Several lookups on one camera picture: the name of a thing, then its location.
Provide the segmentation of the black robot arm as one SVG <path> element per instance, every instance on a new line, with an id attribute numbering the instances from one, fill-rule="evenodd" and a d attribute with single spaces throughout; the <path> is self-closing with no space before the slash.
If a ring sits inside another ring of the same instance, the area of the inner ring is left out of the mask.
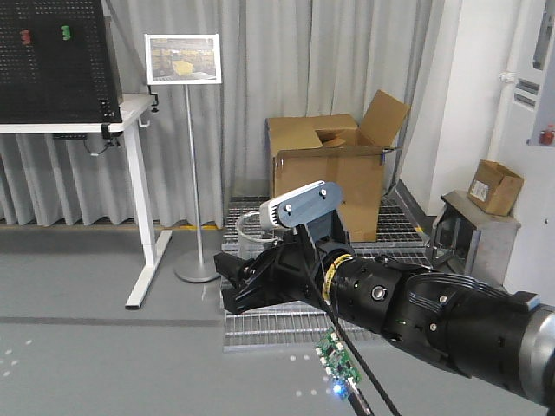
<path id="1" fill-rule="evenodd" d="M 219 253 L 214 262 L 229 281 L 224 305 L 235 315 L 305 302 L 434 367 L 554 406 L 554 309 L 536 294 L 359 257 L 335 211 L 287 230 L 253 259 Z"/>

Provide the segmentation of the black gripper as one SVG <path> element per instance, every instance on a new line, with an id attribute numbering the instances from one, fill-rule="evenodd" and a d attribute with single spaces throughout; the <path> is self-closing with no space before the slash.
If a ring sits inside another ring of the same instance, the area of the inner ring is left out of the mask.
<path id="1" fill-rule="evenodd" d="M 221 290 L 224 308 L 240 315 L 246 311 L 289 302 L 322 306 L 333 285 L 333 274 L 354 259 L 348 232 L 336 210 L 284 234 L 280 246 L 256 258 L 242 259 L 220 252 L 216 271 L 231 287 Z"/>

